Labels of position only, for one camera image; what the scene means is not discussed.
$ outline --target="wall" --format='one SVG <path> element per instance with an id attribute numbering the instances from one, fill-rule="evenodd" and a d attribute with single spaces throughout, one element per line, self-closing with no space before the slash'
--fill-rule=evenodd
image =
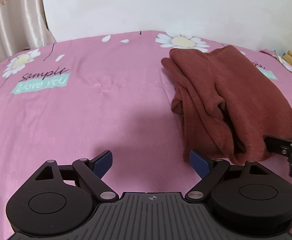
<path id="1" fill-rule="evenodd" d="M 43 0 L 57 41 L 139 30 L 292 50 L 292 0 Z"/>

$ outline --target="daisy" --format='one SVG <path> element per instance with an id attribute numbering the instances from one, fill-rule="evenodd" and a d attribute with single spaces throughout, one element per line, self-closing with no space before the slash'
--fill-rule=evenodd
<path id="1" fill-rule="evenodd" d="M 40 55 L 39 49 L 23 53 L 13 58 L 4 70 L 3 77 L 8 78 L 11 74 L 16 74 L 25 67 L 26 63 L 34 61 L 35 57 Z"/>
<path id="2" fill-rule="evenodd" d="M 202 52 L 208 52 L 210 46 L 201 39 L 193 36 L 173 34 L 173 33 L 159 33 L 156 42 L 162 43 L 163 48 L 178 48 L 178 49 L 199 49 Z"/>

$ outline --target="beige satin curtain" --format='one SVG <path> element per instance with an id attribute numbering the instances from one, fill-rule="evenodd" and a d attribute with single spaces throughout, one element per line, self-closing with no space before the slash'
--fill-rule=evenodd
<path id="1" fill-rule="evenodd" d="M 42 0 L 0 0 L 0 61 L 24 49 L 54 42 Z"/>

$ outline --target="pink bedsheet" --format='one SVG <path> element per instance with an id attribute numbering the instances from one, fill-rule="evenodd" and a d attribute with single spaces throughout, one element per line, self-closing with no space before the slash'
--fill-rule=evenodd
<path id="1" fill-rule="evenodd" d="M 183 162 L 180 119 L 170 111 L 174 88 L 160 61 L 185 42 L 208 51 L 223 45 L 159 33 L 66 41 L 0 63 L 0 240 L 13 233 L 7 201 L 48 159 L 64 165 L 111 150 L 103 180 L 119 195 L 185 194 L 199 181 Z M 238 49 L 272 71 L 292 106 L 292 73 L 267 54 Z M 284 157 L 263 164 L 292 183 Z"/>

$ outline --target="red cloth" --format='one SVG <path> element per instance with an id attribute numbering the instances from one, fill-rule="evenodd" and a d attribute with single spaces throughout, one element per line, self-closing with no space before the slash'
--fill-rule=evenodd
<path id="1" fill-rule="evenodd" d="M 192 149 L 233 164 L 271 156 L 264 135 L 292 140 L 292 109 L 280 90 L 233 46 L 203 53 L 172 49 L 161 63 L 176 89 L 184 158 Z"/>

